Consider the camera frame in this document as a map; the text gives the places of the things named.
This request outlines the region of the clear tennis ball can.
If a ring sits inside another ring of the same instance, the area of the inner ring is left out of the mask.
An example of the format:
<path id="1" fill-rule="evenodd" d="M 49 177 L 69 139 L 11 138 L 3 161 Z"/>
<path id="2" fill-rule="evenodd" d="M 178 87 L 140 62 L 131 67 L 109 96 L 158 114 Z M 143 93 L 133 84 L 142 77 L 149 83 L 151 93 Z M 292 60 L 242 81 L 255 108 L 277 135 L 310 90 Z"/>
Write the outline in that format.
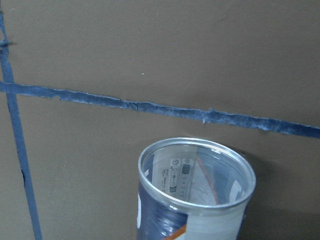
<path id="1" fill-rule="evenodd" d="M 205 139 L 176 137 L 138 159 L 139 240 L 236 240 L 256 175 L 236 151 Z"/>

